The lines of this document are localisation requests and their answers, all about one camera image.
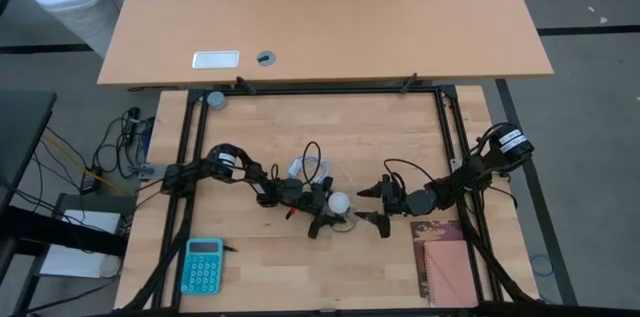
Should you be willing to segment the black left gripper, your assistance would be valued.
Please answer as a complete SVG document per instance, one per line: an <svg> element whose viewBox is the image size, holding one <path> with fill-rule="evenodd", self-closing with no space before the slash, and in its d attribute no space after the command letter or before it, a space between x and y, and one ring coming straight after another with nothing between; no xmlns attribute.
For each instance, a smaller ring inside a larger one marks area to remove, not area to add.
<svg viewBox="0 0 640 317"><path fill-rule="evenodd" d="M308 237L311 239L315 239L325 225L346 223L341 215L326 214L328 198L339 192L331 188L332 185L333 178L326 177L321 182L312 182L308 190L302 189L295 198L295 208L313 216L308 230Z"/></svg>

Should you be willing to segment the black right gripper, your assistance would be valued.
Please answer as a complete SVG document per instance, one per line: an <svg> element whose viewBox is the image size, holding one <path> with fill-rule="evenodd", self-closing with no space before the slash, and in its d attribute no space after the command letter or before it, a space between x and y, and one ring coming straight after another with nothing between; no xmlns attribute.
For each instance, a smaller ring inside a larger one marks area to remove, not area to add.
<svg viewBox="0 0 640 317"><path fill-rule="evenodd" d="M408 193L406 184L398 173L384 174L381 181L370 188L358 191L356 195L382 200L382 214L355 212L357 217L376 225L381 238L391 235L392 215L427 215L435 209L437 202L437 194L426 187Z"/></svg>

